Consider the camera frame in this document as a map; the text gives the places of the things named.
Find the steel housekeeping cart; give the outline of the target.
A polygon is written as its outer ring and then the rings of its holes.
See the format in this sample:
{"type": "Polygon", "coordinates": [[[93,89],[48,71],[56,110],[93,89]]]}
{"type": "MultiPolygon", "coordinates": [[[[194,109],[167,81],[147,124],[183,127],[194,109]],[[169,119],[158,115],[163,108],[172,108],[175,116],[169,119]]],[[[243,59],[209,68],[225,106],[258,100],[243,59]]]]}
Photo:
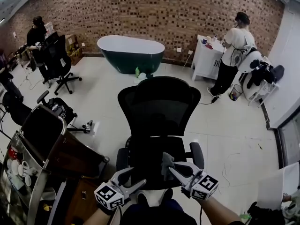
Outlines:
{"type": "Polygon", "coordinates": [[[23,141],[15,132],[8,144],[4,160],[4,168],[1,175],[5,175],[10,182],[11,195],[20,203],[12,204],[12,208],[20,212],[17,224],[25,225],[53,225],[57,206],[66,184],[81,177],[64,177],[43,169],[43,167],[31,156],[23,141]],[[10,158],[8,149],[16,148],[21,154],[21,163],[27,161],[30,167],[29,176],[32,179],[30,187],[26,186],[24,177],[14,175],[7,167],[7,160],[10,158]]]}

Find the grey cloth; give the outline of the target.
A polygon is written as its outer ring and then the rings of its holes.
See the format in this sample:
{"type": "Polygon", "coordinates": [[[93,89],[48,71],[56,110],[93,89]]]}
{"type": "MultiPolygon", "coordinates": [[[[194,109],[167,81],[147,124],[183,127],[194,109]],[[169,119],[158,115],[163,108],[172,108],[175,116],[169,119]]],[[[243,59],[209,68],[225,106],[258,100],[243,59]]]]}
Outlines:
{"type": "Polygon", "coordinates": [[[173,180],[173,175],[170,171],[170,167],[174,168],[174,157],[167,152],[163,152],[161,163],[161,175],[164,181],[173,180]]]}

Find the black bag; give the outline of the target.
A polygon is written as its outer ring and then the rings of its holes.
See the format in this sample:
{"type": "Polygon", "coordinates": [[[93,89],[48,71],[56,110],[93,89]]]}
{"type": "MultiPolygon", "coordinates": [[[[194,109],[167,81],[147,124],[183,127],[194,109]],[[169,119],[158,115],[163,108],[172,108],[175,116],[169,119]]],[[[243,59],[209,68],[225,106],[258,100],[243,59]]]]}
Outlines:
{"type": "Polygon", "coordinates": [[[272,74],[274,77],[274,83],[279,82],[282,77],[284,76],[284,72],[285,72],[285,68],[282,65],[278,65],[276,67],[273,68],[272,70],[272,74]]]}

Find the white rounded appliance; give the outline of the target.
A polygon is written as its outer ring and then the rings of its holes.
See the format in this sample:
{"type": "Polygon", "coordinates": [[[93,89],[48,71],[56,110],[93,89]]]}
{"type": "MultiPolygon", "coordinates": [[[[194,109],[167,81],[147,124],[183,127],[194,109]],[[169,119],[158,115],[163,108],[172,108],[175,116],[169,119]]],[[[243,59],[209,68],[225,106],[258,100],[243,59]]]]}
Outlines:
{"type": "Polygon", "coordinates": [[[259,89],[261,87],[260,85],[256,86],[254,83],[252,83],[250,88],[247,88],[247,85],[248,85],[251,77],[252,77],[252,74],[248,73],[246,75],[243,85],[242,85],[244,96],[248,101],[250,101],[255,96],[255,94],[259,91],[259,89]]]}

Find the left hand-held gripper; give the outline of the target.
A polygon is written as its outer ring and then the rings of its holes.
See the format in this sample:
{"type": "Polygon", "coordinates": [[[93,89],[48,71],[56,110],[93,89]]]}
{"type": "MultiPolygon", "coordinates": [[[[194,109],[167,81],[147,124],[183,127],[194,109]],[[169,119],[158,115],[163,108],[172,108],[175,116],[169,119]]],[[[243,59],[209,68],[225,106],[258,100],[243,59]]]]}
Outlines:
{"type": "Polygon", "coordinates": [[[146,179],[126,187],[130,182],[133,167],[117,171],[107,182],[103,182],[95,191],[95,199],[106,209],[116,209],[125,204],[130,195],[146,184],[146,179]]]}

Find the green white bathtub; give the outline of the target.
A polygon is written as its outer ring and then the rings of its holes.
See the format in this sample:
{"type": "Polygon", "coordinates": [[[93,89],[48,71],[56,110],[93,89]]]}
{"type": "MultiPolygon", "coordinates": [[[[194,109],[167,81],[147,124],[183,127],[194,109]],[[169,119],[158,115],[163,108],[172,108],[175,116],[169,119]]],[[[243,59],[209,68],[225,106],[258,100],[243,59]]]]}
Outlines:
{"type": "Polygon", "coordinates": [[[97,45],[107,61],[122,74],[139,72],[153,74],[162,61],[165,46],[157,41],[108,35],[101,37],[97,45]]]}

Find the brown cart bag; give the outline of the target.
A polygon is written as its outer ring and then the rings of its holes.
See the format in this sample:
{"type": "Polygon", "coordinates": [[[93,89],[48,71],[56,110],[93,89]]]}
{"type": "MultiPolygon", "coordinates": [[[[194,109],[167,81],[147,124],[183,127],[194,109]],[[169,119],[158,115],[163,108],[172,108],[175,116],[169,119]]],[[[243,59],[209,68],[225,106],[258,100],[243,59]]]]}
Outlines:
{"type": "Polygon", "coordinates": [[[80,142],[63,118],[37,105],[20,130],[20,138],[43,169],[64,177],[99,177],[109,158],[80,142]]]}

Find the red mug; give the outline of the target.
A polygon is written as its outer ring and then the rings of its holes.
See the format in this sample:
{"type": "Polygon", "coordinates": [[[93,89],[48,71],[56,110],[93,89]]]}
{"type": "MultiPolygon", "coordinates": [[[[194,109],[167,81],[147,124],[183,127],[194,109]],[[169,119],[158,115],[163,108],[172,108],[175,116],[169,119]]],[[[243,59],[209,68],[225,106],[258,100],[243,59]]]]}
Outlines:
{"type": "Polygon", "coordinates": [[[8,149],[8,153],[12,159],[17,159],[17,160],[21,159],[22,154],[12,146],[8,149]]]}

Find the glass door cabinet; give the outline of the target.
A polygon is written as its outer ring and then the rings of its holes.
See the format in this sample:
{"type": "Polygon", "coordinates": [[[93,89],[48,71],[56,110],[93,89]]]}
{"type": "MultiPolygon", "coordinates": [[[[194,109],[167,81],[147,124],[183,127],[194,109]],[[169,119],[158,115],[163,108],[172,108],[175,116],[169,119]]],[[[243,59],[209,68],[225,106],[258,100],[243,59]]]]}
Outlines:
{"type": "Polygon", "coordinates": [[[300,109],[278,127],[279,168],[300,161],[300,109]]]}

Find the person's black shoe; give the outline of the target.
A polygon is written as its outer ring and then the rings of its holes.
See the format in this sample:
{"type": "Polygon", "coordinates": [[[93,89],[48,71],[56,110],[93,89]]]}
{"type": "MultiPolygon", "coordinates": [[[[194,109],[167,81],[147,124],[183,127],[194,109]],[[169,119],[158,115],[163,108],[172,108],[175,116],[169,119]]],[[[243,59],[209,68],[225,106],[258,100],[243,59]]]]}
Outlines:
{"type": "Polygon", "coordinates": [[[161,199],[161,205],[170,201],[173,198],[173,189],[172,188],[168,188],[164,191],[163,195],[162,195],[162,199],[161,199]]]}
{"type": "Polygon", "coordinates": [[[149,207],[147,196],[143,191],[139,191],[137,194],[137,204],[145,207],[149,207]]]}

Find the person's dark trousers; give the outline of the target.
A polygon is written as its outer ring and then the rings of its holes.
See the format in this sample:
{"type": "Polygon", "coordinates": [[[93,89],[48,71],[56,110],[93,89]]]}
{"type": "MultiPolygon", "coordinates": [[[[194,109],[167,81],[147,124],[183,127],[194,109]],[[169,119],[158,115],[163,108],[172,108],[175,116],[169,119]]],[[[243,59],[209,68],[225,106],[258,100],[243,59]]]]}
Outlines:
{"type": "Polygon", "coordinates": [[[159,206],[130,205],[120,225],[197,225],[197,222],[184,212],[177,201],[170,199],[159,206]]]}

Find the black office chair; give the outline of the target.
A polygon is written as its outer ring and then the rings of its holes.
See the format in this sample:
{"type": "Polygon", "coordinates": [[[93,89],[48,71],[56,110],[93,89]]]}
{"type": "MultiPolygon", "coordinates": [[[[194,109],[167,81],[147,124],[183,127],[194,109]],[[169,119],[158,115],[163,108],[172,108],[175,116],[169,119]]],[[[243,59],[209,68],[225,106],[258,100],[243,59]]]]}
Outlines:
{"type": "Polygon", "coordinates": [[[54,91],[55,95],[58,95],[59,89],[65,85],[69,94],[73,91],[69,88],[68,82],[79,80],[82,78],[74,76],[71,72],[71,58],[66,52],[66,36],[57,35],[51,42],[46,42],[46,47],[43,49],[45,56],[45,66],[47,67],[48,75],[50,79],[57,79],[57,87],[54,91]]]}
{"type": "MultiPolygon", "coordinates": [[[[54,103],[67,105],[59,97],[49,99],[47,102],[45,97],[49,94],[46,90],[38,99],[37,104],[43,105],[45,108],[51,110],[51,106],[54,103]]],[[[32,108],[26,106],[22,101],[18,100],[15,96],[9,92],[5,92],[2,102],[4,107],[10,114],[12,120],[17,125],[21,126],[18,131],[18,135],[29,139],[30,137],[54,137],[58,135],[62,129],[60,121],[55,121],[55,118],[41,109],[32,115],[32,108]]],[[[74,110],[68,106],[66,119],[63,119],[67,125],[77,117],[74,110]]]]}
{"type": "Polygon", "coordinates": [[[133,137],[183,136],[200,91],[171,76],[147,78],[118,94],[133,137]]]}

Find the white board panel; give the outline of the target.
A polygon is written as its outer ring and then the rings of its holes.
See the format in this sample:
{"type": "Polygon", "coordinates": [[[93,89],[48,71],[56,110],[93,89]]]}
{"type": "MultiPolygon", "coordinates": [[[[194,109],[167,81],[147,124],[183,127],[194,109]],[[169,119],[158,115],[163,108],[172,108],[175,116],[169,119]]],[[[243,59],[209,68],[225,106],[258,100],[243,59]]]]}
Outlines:
{"type": "Polygon", "coordinates": [[[299,185],[299,162],[279,169],[258,182],[257,206],[263,209],[278,210],[281,208],[283,195],[293,194],[299,185]]]}

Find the white cabinet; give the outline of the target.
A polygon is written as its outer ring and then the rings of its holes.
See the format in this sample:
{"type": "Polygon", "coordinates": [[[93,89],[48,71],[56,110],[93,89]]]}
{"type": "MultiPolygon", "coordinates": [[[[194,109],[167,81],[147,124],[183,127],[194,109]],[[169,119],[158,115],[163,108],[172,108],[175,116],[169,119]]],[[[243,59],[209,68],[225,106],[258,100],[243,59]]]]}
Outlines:
{"type": "Polygon", "coordinates": [[[197,35],[197,46],[192,61],[192,68],[194,69],[192,81],[197,77],[205,77],[216,80],[219,71],[219,65],[223,52],[226,49],[222,46],[221,41],[212,41],[208,37],[197,35]],[[207,39],[207,44],[211,44],[213,49],[207,48],[203,44],[203,39],[207,39]]]}

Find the black office chair seat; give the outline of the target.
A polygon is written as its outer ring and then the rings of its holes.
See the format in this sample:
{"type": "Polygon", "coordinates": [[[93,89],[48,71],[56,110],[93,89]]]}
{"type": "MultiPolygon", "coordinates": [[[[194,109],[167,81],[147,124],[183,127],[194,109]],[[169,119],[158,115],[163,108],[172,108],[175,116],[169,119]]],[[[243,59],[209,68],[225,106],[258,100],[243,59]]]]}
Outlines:
{"type": "Polygon", "coordinates": [[[145,179],[143,190],[163,190],[180,185],[176,179],[164,179],[161,164],[164,152],[171,155],[175,162],[186,161],[182,138],[156,136],[138,140],[129,137],[125,148],[128,149],[128,165],[134,168],[131,179],[133,182],[145,179]]]}

